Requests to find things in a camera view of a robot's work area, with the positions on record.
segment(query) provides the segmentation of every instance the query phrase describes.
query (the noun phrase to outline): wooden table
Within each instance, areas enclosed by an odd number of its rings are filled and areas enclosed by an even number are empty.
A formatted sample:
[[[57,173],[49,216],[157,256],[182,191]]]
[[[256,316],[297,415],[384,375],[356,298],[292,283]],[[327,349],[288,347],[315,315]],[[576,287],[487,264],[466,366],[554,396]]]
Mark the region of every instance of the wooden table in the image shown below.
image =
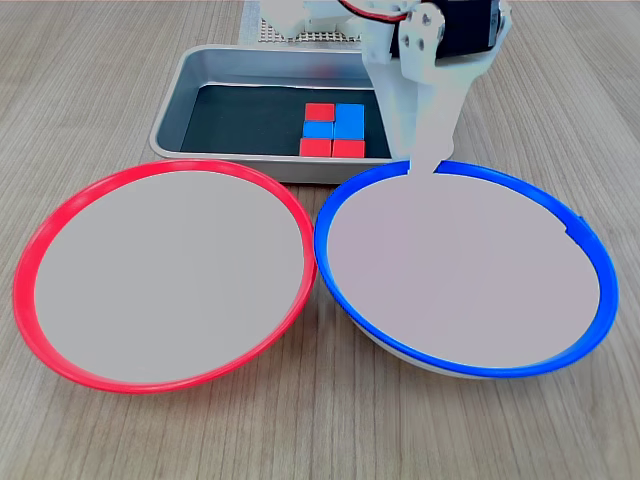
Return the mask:
[[[640,3],[514,3],[456,132],[456,160],[545,189],[609,248],[617,323],[579,364],[426,373],[359,333],[321,280],[273,348],[199,388],[104,394],[31,354],[11,301],[29,236],[82,187],[157,158],[148,135],[179,56],[235,43],[242,8],[0,3],[0,478],[640,478]],[[314,217],[330,192],[292,190]]]

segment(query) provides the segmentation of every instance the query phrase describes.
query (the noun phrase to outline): block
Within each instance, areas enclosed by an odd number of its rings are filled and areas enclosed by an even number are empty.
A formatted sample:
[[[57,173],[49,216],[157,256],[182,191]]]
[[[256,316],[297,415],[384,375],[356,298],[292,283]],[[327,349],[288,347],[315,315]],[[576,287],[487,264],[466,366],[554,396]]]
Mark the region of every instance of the block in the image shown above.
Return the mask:
[[[332,157],[364,158],[364,140],[334,140]]]
[[[304,119],[310,122],[334,122],[336,106],[333,103],[307,103]]]
[[[353,103],[336,105],[333,138],[336,140],[364,140],[364,105]]]
[[[330,157],[332,141],[327,138],[303,138],[300,140],[301,157]]]
[[[333,122],[304,122],[304,138],[328,138],[333,140]]]

